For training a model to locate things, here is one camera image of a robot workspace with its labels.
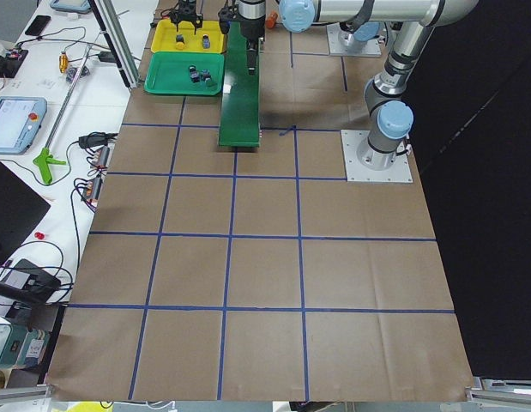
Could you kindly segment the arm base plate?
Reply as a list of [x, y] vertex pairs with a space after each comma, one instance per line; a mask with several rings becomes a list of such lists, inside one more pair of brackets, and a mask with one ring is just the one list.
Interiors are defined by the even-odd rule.
[[329, 54], [362, 58], [379, 58], [381, 49], [378, 37], [381, 30], [379, 22], [367, 22], [355, 33], [343, 31], [338, 23], [327, 26]]
[[341, 130], [346, 179], [350, 183], [412, 184], [404, 142], [395, 152], [382, 154], [368, 142], [368, 130]]

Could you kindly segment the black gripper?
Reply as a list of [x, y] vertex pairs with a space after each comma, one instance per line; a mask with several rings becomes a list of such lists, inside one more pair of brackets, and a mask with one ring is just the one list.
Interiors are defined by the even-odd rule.
[[194, 34], [202, 25], [202, 14], [196, 12], [196, 0], [179, 0], [169, 12], [169, 18], [172, 24], [176, 26], [179, 32], [179, 25], [182, 21], [190, 22], [194, 26]]
[[219, 26], [223, 34], [228, 34], [233, 21], [240, 25], [246, 41], [246, 63], [248, 74], [256, 74], [258, 40], [264, 36], [265, 2], [263, 0], [225, 1], [218, 12]]

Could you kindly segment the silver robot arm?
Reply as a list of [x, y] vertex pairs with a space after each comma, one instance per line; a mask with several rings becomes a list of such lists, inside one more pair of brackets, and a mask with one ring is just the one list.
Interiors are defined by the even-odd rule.
[[292, 33], [318, 22], [336, 22], [350, 34], [369, 22], [401, 23], [383, 70], [365, 86], [371, 130], [358, 146], [357, 157], [363, 166], [380, 171], [392, 166], [412, 128], [413, 112], [401, 96], [434, 28], [461, 20], [476, 5], [462, 0], [281, 1], [279, 11], [283, 26]]

